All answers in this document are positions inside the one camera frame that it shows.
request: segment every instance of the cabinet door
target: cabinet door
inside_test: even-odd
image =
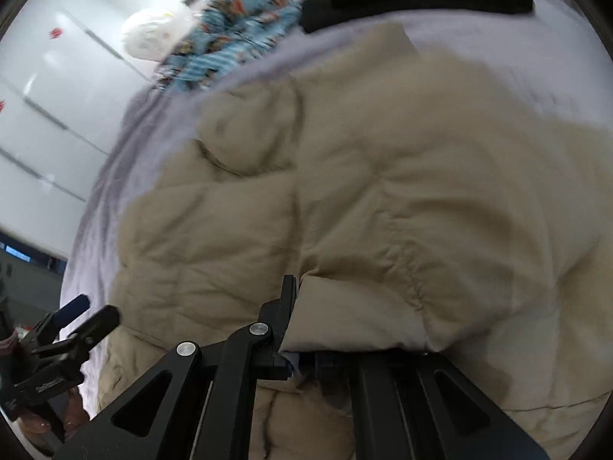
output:
[[[148,84],[48,0],[30,0],[0,41],[0,75],[107,153],[128,101]]]
[[[50,121],[0,81],[0,154],[85,201],[105,154]],[[0,181],[0,192],[4,184]]]
[[[85,203],[0,156],[2,231],[59,258],[68,258]]]

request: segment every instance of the bed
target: bed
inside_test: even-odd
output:
[[[211,91],[275,78],[353,41],[373,24],[400,21],[415,47],[448,48],[486,64],[538,112],[613,129],[613,63],[592,26],[561,0],[534,0],[533,16],[464,11],[402,11],[330,27],[311,35],[294,29],[269,55],[245,64],[211,90],[165,94],[148,87],[130,102],[120,137],[87,203],[64,277],[61,304],[81,293],[91,310],[67,327],[66,336],[109,300],[119,268],[116,253],[122,212],[149,191],[164,161],[195,137]],[[84,365],[85,408],[95,415],[104,344]]]

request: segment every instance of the white plastic bag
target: white plastic bag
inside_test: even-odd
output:
[[[170,10],[146,8],[124,23],[121,41],[132,57],[161,62],[195,22],[192,11],[183,3]]]

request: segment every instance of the wrinkled fabric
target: wrinkled fabric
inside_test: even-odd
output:
[[[283,349],[445,350],[568,458],[613,380],[608,133],[395,26],[203,108],[123,215],[101,406],[181,340],[254,321],[293,273]],[[351,420],[311,381],[262,384],[251,458],[351,457]]]
[[[292,0],[213,0],[156,71],[162,90],[207,88],[273,49],[298,22]]]

